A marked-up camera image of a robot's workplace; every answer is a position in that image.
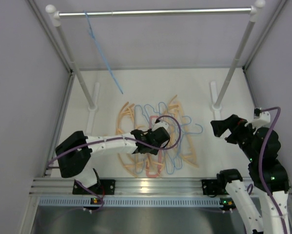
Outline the aluminium front rail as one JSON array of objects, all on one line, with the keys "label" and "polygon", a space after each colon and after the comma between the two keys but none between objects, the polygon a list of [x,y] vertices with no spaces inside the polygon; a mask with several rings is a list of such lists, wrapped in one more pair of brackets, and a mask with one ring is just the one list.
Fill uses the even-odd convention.
[{"label": "aluminium front rail", "polygon": [[[203,196],[202,178],[114,178],[102,182],[105,194],[122,196]],[[38,177],[30,195],[71,195],[77,187],[72,179]]]}]

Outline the pink plastic hanger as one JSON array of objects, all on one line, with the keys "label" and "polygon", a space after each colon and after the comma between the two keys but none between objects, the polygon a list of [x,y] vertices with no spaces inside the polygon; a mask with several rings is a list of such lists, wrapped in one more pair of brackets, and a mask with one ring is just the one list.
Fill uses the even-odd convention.
[{"label": "pink plastic hanger", "polygon": [[157,178],[161,176],[161,172],[164,169],[164,162],[162,160],[162,152],[159,151],[155,156],[155,159],[152,158],[151,154],[147,154],[146,162],[146,176],[148,178]]}]

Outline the beige plastic hanger centre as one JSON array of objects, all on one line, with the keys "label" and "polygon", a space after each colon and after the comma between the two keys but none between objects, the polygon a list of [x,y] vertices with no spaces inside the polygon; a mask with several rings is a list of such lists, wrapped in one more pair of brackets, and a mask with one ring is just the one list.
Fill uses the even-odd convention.
[{"label": "beige plastic hanger centre", "polygon": [[[138,108],[140,109],[141,115],[144,117],[146,123],[149,125],[148,128],[152,128],[155,124],[155,119],[161,115],[170,115],[171,113],[167,111],[167,107],[164,107],[164,110],[160,110],[160,104],[158,105],[158,110],[156,110],[152,105],[146,104],[144,106],[136,105],[134,108],[134,126],[139,129],[141,126],[137,126],[137,113]],[[166,169],[167,162],[165,158],[165,154],[167,151],[159,151],[158,155],[154,156],[151,154],[141,155],[143,158],[139,158],[138,156],[134,156],[134,170],[133,174],[135,177],[138,177],[141,174],[145,174],[148,178],[157,178],[162,177],[163,172]]]}]

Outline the blue wire hanger two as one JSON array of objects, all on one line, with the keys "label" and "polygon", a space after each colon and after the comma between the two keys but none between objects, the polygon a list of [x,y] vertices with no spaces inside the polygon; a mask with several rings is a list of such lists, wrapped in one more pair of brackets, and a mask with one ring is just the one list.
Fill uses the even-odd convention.
[{"label": "blue wire hanger two", "polygon": [[173,130],[173,128],[170,126],[172,121],[165,118],[165,116],[172,116],[171,114],[168,113],[167,104],[165,102],[160,102],[157,105],[156,109],[153,106],[151,106],[150,104],[144,105],[143,109],[144,109],[146,118],[148,120],[148,123],[151,126],[150,127],[151,129],[153,128],[156,119],[160,119],[162,121],[165,121],[165,122],[167,122],[169,124],[169,128],[168,128],[167,132],[169,133],[170,137],[172,137],[172,139],[175,139],[176,134],[171,134],[170,133],[170,130]]}]

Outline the blue wire hanger one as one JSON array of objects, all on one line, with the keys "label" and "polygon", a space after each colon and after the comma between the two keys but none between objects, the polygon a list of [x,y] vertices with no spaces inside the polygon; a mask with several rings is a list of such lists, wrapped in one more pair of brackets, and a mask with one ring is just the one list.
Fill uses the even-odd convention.
[{"label": "blue wire hanger one", "polygon": [[104,62],[104,65],[106,66],[107,71],[109,72],[111,78],[113,79],[113,81],[116,84],[117,88],[119,89],[120,93],[124,94],[123,89],[122,89],[118,79],[115,77],[115,75],[114,75],[114,73],[113,73],[113,71],[112,71],[112,69],[110,67],[110,64],[109,64],[107,58],[105,57],[105,54],[104,54],[104,52],[103,52],[103,50],[102,50],[102,48],[101,48],[96,36],[95,36],[94,30],[93,30],[92,25],[90,23],[89,15],[85,10],[83,12],[85,14],[85,17],[86,17],[86,20],[87,20],[87,23],[88,23],[88,34],[91,37],[91,39],[93,40],[94,45],[96,46],[96,48],[98,50],[98,53],[100,54],[100,56],[101,56],[101,58],[102,58],[102,60]]}]

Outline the blue wire hanger three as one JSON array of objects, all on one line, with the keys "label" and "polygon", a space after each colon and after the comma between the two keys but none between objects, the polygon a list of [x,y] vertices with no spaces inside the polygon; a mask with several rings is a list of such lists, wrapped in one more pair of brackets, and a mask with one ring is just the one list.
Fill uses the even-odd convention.
[{"label": "blue wire hanger three", "polygon": [[198,131],[190,130],[192,119],[184,113],[182,104],[179,101],[172,101],[169,104],[160,102],[158,104],[160,115],[169,115],[174,117],[178,124],[173,120],[166,119],[171,125],[168,132],[171,136],[171,142],[168,147],[175,144],[175,147],[163,152],[166,174],[172,175],[181,170],[185,164],[198,168],[197,153],[193,143],[193,136],[203,133],[203,127],[198,125]]}]

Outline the beige plastic hanger far left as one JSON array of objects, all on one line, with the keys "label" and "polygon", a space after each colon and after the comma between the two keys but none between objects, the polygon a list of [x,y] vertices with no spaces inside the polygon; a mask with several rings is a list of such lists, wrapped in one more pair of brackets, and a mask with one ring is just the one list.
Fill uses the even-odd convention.
[{"label": "beige plastic hanger far left", "polygon": [[[135,107],[134,103],[126,102],[121,110],[118,113],[117,120],[116,120],[116,131],[117,135],[122,135],[125,131],[122,128],[122,121],[128,119],[130,123],[134,123],[135,120],[135,112],[133,108]],[[119,160],[120,165],[122,168],[129,173],[131,176],[138,178],[136,169],[139,168],[135,159],[136,157],[130,154],[118,153],[117,158]]]}]

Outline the beige plastic hanger right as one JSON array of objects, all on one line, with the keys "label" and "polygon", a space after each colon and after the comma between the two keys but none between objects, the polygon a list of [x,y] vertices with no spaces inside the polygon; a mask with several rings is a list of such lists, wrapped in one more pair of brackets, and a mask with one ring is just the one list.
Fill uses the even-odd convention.
[{"label": "beige plastic hanger right", "polygon": [[197,162],[196,149],[193,143],[192,136],[198,135],[201,132],[194,133],[190,131],[189,126],[192,123],[192,119],[188,115],[185,115],[183,105],[178,100],[177,95],[175,95],[168,103],[167,111],[169,114],[174,116],[179,121],[179,123],[183,125],[187,124],[186,126],[182,127],[182,129],[185,130],[185,132],[188,133],[188,135],[184,136],[183,138],[181,156],[184,160],[183,161],[184,163],[187,163],[188,165],[194,168],[199,168],[199,164]]}]

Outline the white right rack foot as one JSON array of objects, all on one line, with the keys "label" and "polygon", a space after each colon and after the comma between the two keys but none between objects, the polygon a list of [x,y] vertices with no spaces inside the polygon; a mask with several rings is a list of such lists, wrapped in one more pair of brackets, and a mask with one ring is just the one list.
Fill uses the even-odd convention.
[{"label": "white right rack foot", "polygon": [[219,107],[215,106],[215,103],[218,98],[218,92],[217,92],[217,83],[216,81],[210,82],[210,91],[211,91],[211,110],[213,112],[214,120],[222,120],[221,117],[221,105]]}]

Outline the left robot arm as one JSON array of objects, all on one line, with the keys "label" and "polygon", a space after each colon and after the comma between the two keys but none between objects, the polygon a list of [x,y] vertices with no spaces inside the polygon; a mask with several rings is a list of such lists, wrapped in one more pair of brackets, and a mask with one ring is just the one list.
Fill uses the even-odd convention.
[{"label": "left robot arm", "polygon": [[153,154],[170,141],[167,126],[159,123],[154,129],[132,130],[117,136],[86,136],[83,131],[71,134],[56,149],[62,178],[73,178],[88,194],[100,189],[100,179],[93,166],[93,158],[114,154]]}]

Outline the white right rack pole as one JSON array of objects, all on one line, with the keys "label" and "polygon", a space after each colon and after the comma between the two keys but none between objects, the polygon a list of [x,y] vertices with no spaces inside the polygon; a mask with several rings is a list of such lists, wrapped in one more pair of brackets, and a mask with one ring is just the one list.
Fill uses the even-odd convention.
[{"label": "white right rack pole", "polygon": [[260,15],[262,9],[265,7],[265,5],[266,5],[265,0],[256,0],[254,2],[254,5],[251,7],[250,18],[249,18],[248,24],[246,26],[246,29],[243,33],[241,42],[238,46],[238,49],[237,49],[236,54],[234,56],[234,59],[230,65],[229,71],[228,71],[227,76],[224,80],[224,83],[221,87],[221,90],[220,90],[219,95],[216,99],[216,102],[212,106],[212,108],[216,111],[221,109],[221,102],[224,98],[224,95],[225,95],[227,89],[228,89],[228,86],[229,86],[231,79],[233,77],[233,74],[237,68],[237,65],[238,65],[239,60],[241,58],[241,55],[244,51],[246,43],[247,43],[247,41],[250,37],[250,34],[254,28],[254,25],[257,22],[259,15]]}]

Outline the beige plastic hanger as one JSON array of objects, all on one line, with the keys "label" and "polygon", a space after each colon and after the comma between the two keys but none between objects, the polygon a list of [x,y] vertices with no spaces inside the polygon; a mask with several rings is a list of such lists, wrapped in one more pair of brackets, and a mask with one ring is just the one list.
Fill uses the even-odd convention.
[{"label": "beige plastic hanger", "polygon": [[[126,102],[121,110],[118,113],[117,120],[116,120],[116,131],[117,135],[122,135],[125,131],[122,128],[122,121],[128,119],[130,123],[134,123],[135,120],[135,112],[133,108],[135,107],[134,103]],[[130,154],[118,153],[117,158],[119,160],[120,165],[122,168],[129,173],[131,176],[138,178],[136,169],[139,168],[135,159],[136,157]]]},{"label": "beige plastic hanger", "polygon": [[178,100],[177,95],[175,95],[168,103],[167,111],[169,114],[174,116],[179,121],[179,123],[183,125],[187,124],[186,126],[182,127],[182,129],[185,130],[185,132],[188,133],[188,135],[184,136],[183,138],[181,156],[184,160],[183,161],[184,163],[187,163],[188,165],[194,168],[199,168],[199,164],[197,162],[196,149],[193,143],[192,136],[198,135],[201,132],[194,133],[190,131],[189,126],[192,123],[192,119],[188,115],[185,115],[183,105]]},{"label": "beige plastic hanger", "polygon": [[[170,115],[171,113],[167,111],[167,107],[164,107],[164,110],[160,110],[160,104],[158,105],[158,110],[156,110],[152,105],[146,104],[144,106],[136,105],[134,108],[134,126],[139,129],[141,126],[137,126],[137,113],[138,108],[140,109],[141,115],[144,117],[146,123],[149,125],[148,128],[152,128],[155,124],[155,119],[161,115]],[[151,154],[141,155],[143,158],[139,158],[138,156],[134,156],[134,170],[133,174],[135,177],[138,177],[141,174],[145,174],[148,178],[157,178],[162,177],[163,172],[166,169],[167,162],[165,158],[165,154],[167,151],[159,151],[158,155],[154,156]]]}]

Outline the blue wire hanger four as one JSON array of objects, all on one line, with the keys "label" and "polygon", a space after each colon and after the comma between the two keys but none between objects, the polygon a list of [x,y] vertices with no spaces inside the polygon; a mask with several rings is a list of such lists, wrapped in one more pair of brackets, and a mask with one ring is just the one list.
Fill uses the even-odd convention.
[{"label": "blue wire hanger four", "polygon": [[187,124],[183,125],[179,123],[173,116],[165,116],[165,118],[172,121],[170,126],[173,128],[173,130],[170,130],[170,133],[176,134],[175,139],[172,139],[171,136],[171,142],[168,144],[166,148],[167,150],[162,151],[165,163],[165,173],[171,176],[183,168],[184,160],[181,156],[182,141],[184,136],[187,136],[188,133],[182,129],[182,127],[186,126]]}]

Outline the silver horizontal rack rod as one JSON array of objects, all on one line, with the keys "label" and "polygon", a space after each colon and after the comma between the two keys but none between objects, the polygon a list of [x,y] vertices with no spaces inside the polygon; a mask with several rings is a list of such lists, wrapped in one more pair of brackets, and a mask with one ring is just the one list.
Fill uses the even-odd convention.
[{"label": "silver horizontal rack rod", "polygon": [[81,17],[135,17],[135,16],[169,16],[169,15],[214,15],[214,14],[250,14],[252,7],[241,8],[205,8],[205,9],[180,9],[180,10],[134,10],[134,11],[107,11],[107,12],[59,12],[63,18]]}]

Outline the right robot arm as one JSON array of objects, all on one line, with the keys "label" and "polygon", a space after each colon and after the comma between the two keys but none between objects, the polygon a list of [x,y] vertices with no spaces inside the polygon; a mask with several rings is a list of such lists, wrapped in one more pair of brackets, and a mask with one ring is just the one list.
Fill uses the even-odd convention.
[{"label": "right robot arm", "polygon": [[238,145],[250,162],[249,175],[257,190],[260,210],[252,201],[237,169],[222,170],[216,175],[217,189],[230,195],[248,234],[290,233],[287,211],[289,178],[277,159],[281,143],[273,130],[276,121],[277,118],[271,120],[268,109],[259,108],[255,109],[252,121],[237,115],[211,121],[214,136],[221,137],[230,131],[225,137],[226,142]]}]

